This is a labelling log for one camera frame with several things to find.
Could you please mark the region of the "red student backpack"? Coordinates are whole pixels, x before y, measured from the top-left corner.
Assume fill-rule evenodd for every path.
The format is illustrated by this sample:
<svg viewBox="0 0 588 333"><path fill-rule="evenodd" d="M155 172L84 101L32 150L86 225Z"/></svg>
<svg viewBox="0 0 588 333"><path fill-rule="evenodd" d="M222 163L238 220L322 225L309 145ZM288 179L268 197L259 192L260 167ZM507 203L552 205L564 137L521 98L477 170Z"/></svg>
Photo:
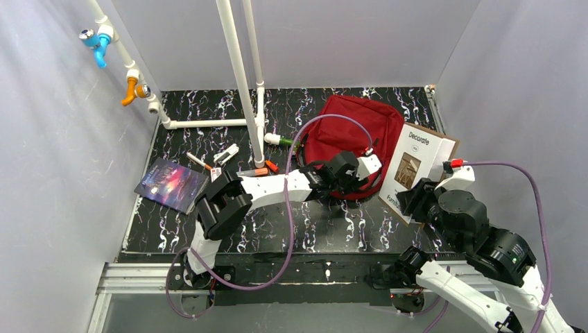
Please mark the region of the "red student backpack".
<svg viewBox="0 0 588 333"><path fill-rule="evenodd" d="M373 153L382 167L378 173L369 176L367 184L359 189L345 194L334 191L331 195L343 200L363 200L377 193L404 125L402 115L385 103L340 95L330 96L320 114L327 114L328 117L312 123L301 134L300 147L296 150L298 165L326 162L342 151L351 151L356 156L363 154L369 148L367 135L351 121L339 119L336 115L349 117L359 122L371 135Z"/></svg>

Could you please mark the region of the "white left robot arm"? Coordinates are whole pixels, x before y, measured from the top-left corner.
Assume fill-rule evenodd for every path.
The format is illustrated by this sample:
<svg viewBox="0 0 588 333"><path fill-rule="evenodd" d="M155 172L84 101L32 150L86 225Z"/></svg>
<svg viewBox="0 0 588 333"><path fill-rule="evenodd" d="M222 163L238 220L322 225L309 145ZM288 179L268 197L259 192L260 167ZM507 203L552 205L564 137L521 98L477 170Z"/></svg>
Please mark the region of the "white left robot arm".
<svg viewBox="0 0 588 333"><path fill-rule="evenodd" d="M375 154L357 157L342 151L329 161L313 161L287 174L248 177L229 172L219 176L196 199L195 234L182 260L185 280L195 284L214 267L221 241L236 231L250 211L319 200L334 192L353 194L381 168Z"/></svg>

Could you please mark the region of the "white furniture book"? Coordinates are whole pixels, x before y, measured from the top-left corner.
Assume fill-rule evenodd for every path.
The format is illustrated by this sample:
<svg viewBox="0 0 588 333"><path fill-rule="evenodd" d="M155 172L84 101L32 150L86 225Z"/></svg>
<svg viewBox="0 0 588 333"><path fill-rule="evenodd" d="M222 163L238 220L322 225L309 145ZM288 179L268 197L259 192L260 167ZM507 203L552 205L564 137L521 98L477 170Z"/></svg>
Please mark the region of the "white furniture book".
<svg viewBox="0 0 588 333"><path fill-rule="evenodd" d="M397 194L412 189L421 178L440 181L442 163L456 154L460 141L428 128L405 123L388 164L379 200L404 225L414 220L401 214Z"/></svg>

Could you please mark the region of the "dark galaxy cover book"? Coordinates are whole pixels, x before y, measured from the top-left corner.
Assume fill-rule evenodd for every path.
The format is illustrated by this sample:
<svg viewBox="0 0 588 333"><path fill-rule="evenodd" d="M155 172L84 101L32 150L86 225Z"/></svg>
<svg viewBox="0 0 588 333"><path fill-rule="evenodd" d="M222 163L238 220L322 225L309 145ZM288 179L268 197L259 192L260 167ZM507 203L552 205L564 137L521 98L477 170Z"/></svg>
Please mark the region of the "dark galaxy cover book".
<svg viewBox="0 0 588 333"><path fill-rule="evenodd" d="M209 177L188 167L158 157L134 192L183 214L190 214Z"/></svg>

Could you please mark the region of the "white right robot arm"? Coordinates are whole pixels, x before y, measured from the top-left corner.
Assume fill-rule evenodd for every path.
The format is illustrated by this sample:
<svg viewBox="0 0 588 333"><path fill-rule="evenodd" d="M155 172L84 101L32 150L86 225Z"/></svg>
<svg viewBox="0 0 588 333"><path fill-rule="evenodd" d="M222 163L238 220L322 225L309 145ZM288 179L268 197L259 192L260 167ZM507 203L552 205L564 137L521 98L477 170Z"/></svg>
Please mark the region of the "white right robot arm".
<svg viewBox="0 0 588 333"><path fill-rule="evenodd" d="M409 247L389 269L405 287L430 289L473 318L486 332L580 332L568 324L542 284L536 257L520 235L493 226L486 206L462 189L428 178L397 194L404 216L430 225L452 251L503 295L488 298L450 273L431 255Z"/></svg>

